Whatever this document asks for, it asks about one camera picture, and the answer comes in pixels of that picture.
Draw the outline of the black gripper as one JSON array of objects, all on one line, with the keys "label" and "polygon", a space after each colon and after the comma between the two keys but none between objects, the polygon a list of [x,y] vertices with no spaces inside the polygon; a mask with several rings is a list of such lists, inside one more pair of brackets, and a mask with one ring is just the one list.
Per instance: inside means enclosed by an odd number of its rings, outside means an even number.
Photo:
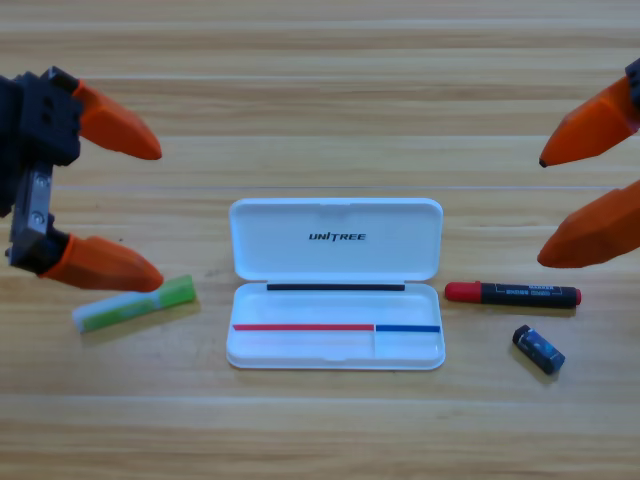
[{"label": "black gripper", "polygon": [[137,114],[84,80],[57,67],[1,79],[1,216],[12,216],[9,264],[84,290],[154,291],[164,277],[134,250],[54,227],[53,169],[79,157],[79,133],[107,150],[162,157],[159,140]]},{"label": "black gripper", "polygon": [[[639,130],[640,59],[625,76],[568,113],[539,156],[543,167],[603,154]],[[547,240],[537,261],[576,269],[606,263],[639,248],[639,182],[614,189],[570,214]]]}]

